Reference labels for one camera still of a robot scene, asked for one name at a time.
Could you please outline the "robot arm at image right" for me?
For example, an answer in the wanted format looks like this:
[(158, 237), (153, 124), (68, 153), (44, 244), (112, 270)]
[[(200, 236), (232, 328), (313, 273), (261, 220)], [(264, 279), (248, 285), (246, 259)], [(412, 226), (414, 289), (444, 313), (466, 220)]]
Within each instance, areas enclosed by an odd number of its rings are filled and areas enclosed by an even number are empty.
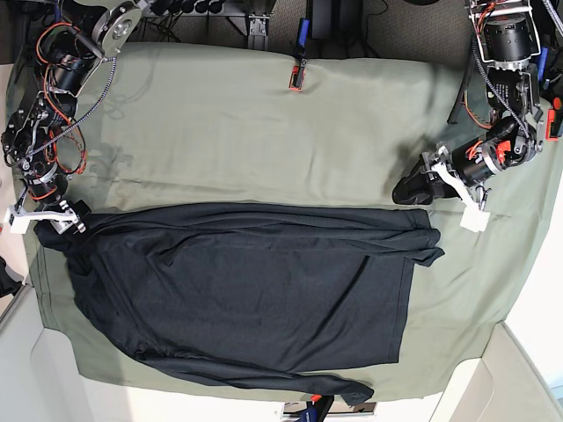
[(459, 198), (484, 209), (491, 177), (532, 160), (550, 134), (540, 105), (540, 37), (530, 1), (468, 1), (472, 40), (464, 76), (448, 124), (461, 112), (484, 133), (451, 148), (445, 143), (420, 154), (394, 187), (398, 205), (429, 205)]

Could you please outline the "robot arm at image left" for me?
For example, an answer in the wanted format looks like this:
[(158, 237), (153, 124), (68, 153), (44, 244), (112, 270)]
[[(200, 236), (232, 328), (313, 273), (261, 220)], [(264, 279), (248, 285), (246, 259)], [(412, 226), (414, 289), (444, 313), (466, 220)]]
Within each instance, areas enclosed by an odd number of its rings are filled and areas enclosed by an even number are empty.
[(90, 209), (64, 197), (69, 180), (87, 164), (80, 126), (93, 111), (77, 117), (78, 97), (100, 65), (110, 64), (109, 74), (115, 74), (117, 55), (143, 14), (137, 1), (114, 6), (57, 1), (55, 8), (57, 20), (23, 48), (11, 76), (16, 108), (1, 145), (5, 164), (19, 170), (23, 184), (4, 217), (14, 234), (41, 221), (59, 234), (85, 231)]

